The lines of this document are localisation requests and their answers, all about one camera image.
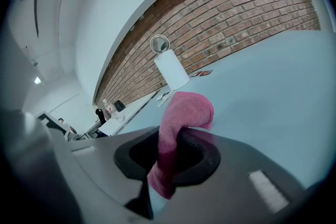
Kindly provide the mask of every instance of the pink cloth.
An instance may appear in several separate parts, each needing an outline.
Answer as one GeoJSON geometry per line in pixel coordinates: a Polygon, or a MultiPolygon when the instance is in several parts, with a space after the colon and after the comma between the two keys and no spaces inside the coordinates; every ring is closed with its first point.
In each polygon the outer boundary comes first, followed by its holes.
{"type": "Polygon", "coordinates": [[[172,179],[176,174],[177,134],[182,127],[211,128],[214,108],[201,94],[177,92],[164,111],[159,129],[158,159],[147,175],[150,186],[162,197],[174,193],[172,179]]]}

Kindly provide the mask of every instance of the table surface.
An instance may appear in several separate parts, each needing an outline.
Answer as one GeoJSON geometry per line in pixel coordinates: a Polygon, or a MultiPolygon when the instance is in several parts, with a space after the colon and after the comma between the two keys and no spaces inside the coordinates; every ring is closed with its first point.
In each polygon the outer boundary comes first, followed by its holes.
{"type": "Polygon", "coordinates": [[[141,109],[141,107],[146,104],[148,100],[150,100],[155,94],[156,92],[152,92],[126,105],[125,109],[120,112],[120,114],[125,116],[123,122],[119,123],[116,120],[110,118],[108,121],[106,121],[106,123],[99,127],[98,130],[108,136],[115,135],[118,130],[125,126],[127,124],[127,121],[132,118],[141,109]]]}
{"type": "MultiPolygon", "coordinates": [[[[253,146],[305,187],[327,174],[336,145],[334,33],[285,31],[200,70],[211,69],[178,89],[211,101],[210,133],[253,146]]],[[[157,107],[152,99],[120,134],[160,125],[169,100],[157,107]]]]}

